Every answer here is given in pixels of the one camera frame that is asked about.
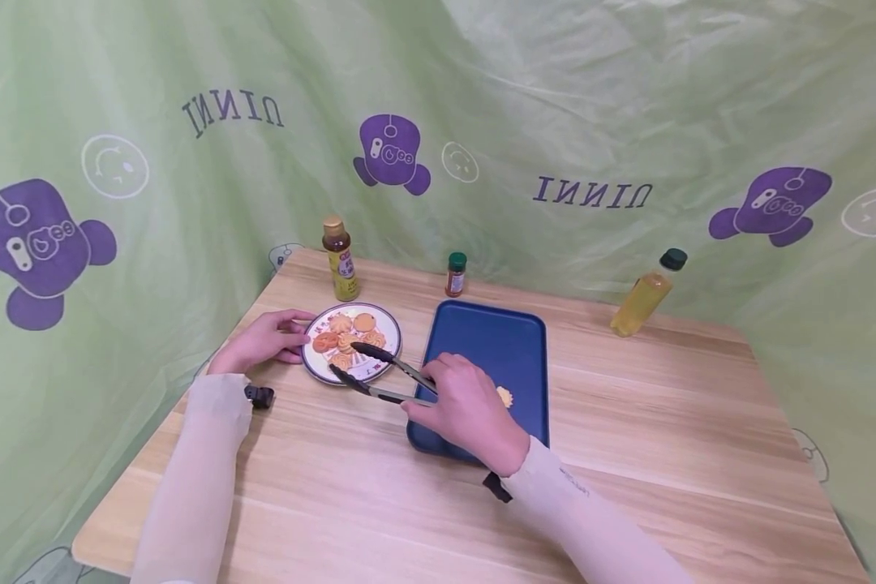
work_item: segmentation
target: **bottle cap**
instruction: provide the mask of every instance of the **bottle cap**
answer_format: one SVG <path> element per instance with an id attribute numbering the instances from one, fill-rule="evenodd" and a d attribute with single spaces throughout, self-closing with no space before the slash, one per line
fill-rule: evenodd
<path id="1" fill-rule="evenodd" d="M 463 272 L 465 266 L 467 266 L 467 256 L 460 251 L 448 256 L 448 269 L 452 272 Z"/>
<path id="2" fill-rule="evenodd" d="M 328 215 L 324 220 L 324 234 L 340 235 L 344 233 L 344 220 L 338 215 Z"/>
<path id="3" fill-rule="evenodd" d="M 685 266 L 685 262 L 688 262 L 688 254 L 679 250 L 678 247 L 670 247 L 669 250 L 662 254 L 661 259 L 659 259 L 659 264 L 661 264 L 662 267 L 672 270 L 673 272 L 682 269 Z"/>

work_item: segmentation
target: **bottle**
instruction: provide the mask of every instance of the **bottle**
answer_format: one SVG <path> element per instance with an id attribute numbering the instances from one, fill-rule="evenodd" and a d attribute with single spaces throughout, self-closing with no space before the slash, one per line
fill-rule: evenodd
<path id="1" fill-rule="evenodd" d="M 632 337 L 665 296 L 672 291 L 671 275 L 685 266 L 688 254 L 672 247 L 659 259 L 659 269 L 643 275 L 633 285 L 626 299 L 610 321 L 618 337 Z"/>
<path id="2" fill-rule="evenodd" d="M 451 298 L 463 294 L 465 269 L 467 269 L 466 255 L 455 251 L 448 256 L 448 284 L 444 285 L 444 293 Z"/>
<path id="3" fill-rule="evenodd" d="M 350 302 L 360 295 L 354 260 L 350 257 L 350 234 L 338 215 L 324 220 L 321 246 L 328 251 L 328 265 L 334 278 L 334 296 L 341 302 Z"/>

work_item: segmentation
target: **plate rim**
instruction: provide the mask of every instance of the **plate rim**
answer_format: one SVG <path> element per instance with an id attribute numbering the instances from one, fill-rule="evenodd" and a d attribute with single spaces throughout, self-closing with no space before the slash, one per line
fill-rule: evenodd
<path id="1" fill-rule="evenodd" d="M 393 354 L 396 356 L 399 356 L 400 352 L 402 352 L 402 330 L 399 328 L 399 320 L 396 320 L 396 317 L 394 317 L 393 313 L 390 313 L 389 310 L 387 310 L 381 306 L 375 305 L 374 303 L 342 302 L 342 303 L 339 303 L 339 305 L 334 305 L 333 307 L 326 308 L 325 310 L 322 310 L 322 312 L 314 320 L 309 322 L 308 326 L 305 327 L 305 331 L 311 331 L 315 327 L 316 322 L 321 320 L 323 315 L 326 315 L 329 312 L 333 311 L 334 309 L 340 308 L 340 307 L 372 307 L 372 308 L 376 308 L 377 310 L 379 310 L 380 312 L 382 312 L 383 314 L 388 316 L 388 318 L 393 321 L 393 324 L 396 325 L 397 345 L 396 345 L 396 352 Z M 317 371 L 315 371 L 313 368 L 310 368 L 308 365 L 308 360 L 305 359 L 305 350 L 307 350 L 307 347 L 308 347 L 308 344 L 302 345 L 301 357 L 302 357 L 302 365 L 304 366 L 305 371 L 308 371 L 308 375 L 315 377 L 316 380 L 318 380 L 324 384 L 327 384 L 327 385 L 333 385 L 335 387 L 347 387 L 346 384 L 341 383 L 340 381 L 326 380 L 325 377 L 321 376 L 320 373 L 317 373 Z M 373 380 L 377 379 L 377 377 L 382 376 L 391 367 L 393 367 L 393 364 L 387 363 L 387 365 L 385 365 L 385 367 L 383 367 L 383 369 L 381 369 L 379 371 L 379 373 L 375 374 L 374 376 L 367 377 L 363 381 L 365 381 L 365 382 L 373 381 Z"/>

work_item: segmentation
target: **blue tray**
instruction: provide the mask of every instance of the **blue tray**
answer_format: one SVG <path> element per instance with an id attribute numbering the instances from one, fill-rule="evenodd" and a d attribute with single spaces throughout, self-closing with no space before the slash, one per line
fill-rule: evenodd
<path id="1" fill-rule="evenodd" d="M 513 394 L 513 418 L 548 447 L 548 353 L 542 319 L 504 308 L 446 300 L 436 309 L 424 363 L 443 352 L 467 357 L 496 385 L 509 389 Z M 415 397 L 437 401 L 421 385 L 415 388 Z M 467 450 L 417 423 L 409 422 L 406 435 L 422 453 L 479 463 Z"/>

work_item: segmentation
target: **green backdrop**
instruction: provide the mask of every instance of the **green backdrop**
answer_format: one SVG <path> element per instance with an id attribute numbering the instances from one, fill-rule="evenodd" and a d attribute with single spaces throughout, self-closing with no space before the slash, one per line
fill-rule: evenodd
<path id="1" fill-rule="evenodd" d="M 876 581 L 876 0 L 7 0 L 0 582 L 104 579 L 71 536 L 332 211 L 610 302 L 683 247 Z"/>

